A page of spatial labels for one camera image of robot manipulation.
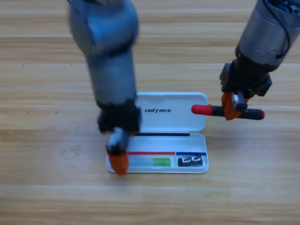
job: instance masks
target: cable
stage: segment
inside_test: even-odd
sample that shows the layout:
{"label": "cable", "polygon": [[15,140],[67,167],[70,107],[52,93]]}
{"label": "cable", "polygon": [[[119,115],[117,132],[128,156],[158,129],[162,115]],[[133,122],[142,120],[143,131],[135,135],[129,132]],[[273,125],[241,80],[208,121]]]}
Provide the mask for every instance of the cable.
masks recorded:
{"label": "cable", "polygon": [[281,21],[278,19],[278,17],[275,15],[275,13],[268,6],[267,0],[263,0],[263,3],[266,6],[267,10],[271,13],[271,15],[277,20],[277,22],[285,30],[285,34],[287,36],[287,48],[286,48],[285,52],[283,54],[281,54],[281,55],[277,55],[277,57],[276,57],[277,59],[280,59],[280,58],[282,58],[290,50],[290,47],[291,47],[291,38],[290,38],[289,32],[287,31],[286,27],[281,23]]}

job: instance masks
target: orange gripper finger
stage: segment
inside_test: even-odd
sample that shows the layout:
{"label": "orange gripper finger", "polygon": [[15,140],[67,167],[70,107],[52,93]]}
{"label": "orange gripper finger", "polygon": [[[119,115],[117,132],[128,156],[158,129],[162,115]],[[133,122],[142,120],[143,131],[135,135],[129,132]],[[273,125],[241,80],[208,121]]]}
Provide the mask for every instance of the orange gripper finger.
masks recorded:
{"label": "orange gripper finger", "polygon": [[242,114],[241,111],[236,111],[234,109],[231,93],[223,93],[221,100],[226,120],[233,120]]}
{"label": "orange gripper finger", "polygon": [[128,171],[128,157],[127,153],[123,153],[122,155],[111,156],[108,155],[109,161],[111,163],[112,169],[119,176],[125,176]]}

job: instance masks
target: black slot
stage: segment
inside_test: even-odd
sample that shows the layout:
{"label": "black slot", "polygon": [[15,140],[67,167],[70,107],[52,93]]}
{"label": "black slot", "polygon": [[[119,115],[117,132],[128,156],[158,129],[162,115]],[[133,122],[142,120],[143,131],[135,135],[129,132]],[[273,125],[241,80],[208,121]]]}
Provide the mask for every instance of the black slot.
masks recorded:
{"label": "black slot", "polygon": [[190,136],[189,133],[138,133],[135,136]]}

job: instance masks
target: wood grain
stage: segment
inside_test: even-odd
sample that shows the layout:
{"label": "wood grain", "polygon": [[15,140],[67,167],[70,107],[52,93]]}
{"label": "wood grain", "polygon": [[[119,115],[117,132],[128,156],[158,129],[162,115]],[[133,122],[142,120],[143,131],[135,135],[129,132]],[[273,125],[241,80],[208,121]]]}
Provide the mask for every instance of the wood grain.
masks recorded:
{"label": "wood grain", "polygon": [[[138,91],[202,92],[255,0],[134,0]],[[68,29],[65,0],[0,1],[0,225],[299,225],[300,40],[254,97],[262,121],[207,118],[200,175],[105,169],[99,109]]]}

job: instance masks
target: box lid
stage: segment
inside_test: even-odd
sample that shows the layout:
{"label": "box lid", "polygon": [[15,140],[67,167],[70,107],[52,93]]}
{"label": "box lid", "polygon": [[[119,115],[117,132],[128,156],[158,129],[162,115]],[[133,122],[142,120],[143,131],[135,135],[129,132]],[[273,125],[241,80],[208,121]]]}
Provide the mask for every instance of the box lid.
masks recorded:
{"label": "box lid", "polygon": [[138,92],[136,104],[142,109],[141,133],[188,133],[201,131],[206,116],[193,114],[195,104],[207,105],[198,92]]}

